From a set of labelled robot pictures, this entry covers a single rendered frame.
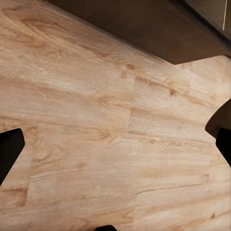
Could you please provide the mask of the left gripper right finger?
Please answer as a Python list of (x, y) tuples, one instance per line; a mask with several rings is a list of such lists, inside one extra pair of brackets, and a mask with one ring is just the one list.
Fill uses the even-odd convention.
[(220, 128), (218, 131), (216, 146), (231, 167), (231, 130)]

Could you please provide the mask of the pillar candle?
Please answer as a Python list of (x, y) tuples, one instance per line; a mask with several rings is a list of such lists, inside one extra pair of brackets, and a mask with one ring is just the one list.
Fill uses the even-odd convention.
[(220, 128), (231, 130), (231, 99), (214, 113), (205, 126), (205, 130), (216, 139)]

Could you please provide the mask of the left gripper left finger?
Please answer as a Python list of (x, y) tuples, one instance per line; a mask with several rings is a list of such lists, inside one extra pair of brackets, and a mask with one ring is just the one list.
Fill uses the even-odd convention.
[(25, 146), (21, 128), (0, 133), (0, 186)]

